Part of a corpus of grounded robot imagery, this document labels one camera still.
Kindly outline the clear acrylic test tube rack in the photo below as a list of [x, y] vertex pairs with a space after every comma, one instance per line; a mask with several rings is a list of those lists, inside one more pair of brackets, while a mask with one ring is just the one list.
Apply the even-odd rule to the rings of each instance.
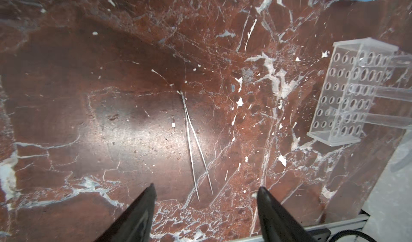
[[360, 142], [377, 89], [398, 50], [373, 38], [334, 42], [307, 135], [331, 147]]

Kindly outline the blue capped test tube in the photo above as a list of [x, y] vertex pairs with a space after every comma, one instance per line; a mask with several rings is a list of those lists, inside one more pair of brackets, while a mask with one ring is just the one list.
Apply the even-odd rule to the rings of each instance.
[[410, 68], [412, 67], [412, 55], [383, 55], [369, 57], [366, 66], [388, 67], [388, 68]]
[[380, 97], [399, 101], [411, 102], [412, 90], [392, 87], [378, 87], [361, 84], [351, 84], [348, 92], [354, 95]]
[[372, 125], [394, 127], [401, 129], [412, 129], [412, 119], [410, 117], [398, 117], [373, 113], [350, 113], [340, 114], [343, 120], [355, 123], [366, 123]]

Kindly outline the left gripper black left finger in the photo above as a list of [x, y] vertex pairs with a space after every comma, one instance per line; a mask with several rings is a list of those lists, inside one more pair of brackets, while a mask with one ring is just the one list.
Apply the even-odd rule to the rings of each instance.
[[148, 242], [156, 196], [155, 185], [152, 183], [96, 241]]

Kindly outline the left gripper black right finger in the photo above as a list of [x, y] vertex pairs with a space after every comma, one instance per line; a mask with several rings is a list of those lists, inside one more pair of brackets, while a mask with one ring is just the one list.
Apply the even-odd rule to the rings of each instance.
[[315, 239], [265, 188], [257, 193], [257, 209], [265, 242], [314, 242]]

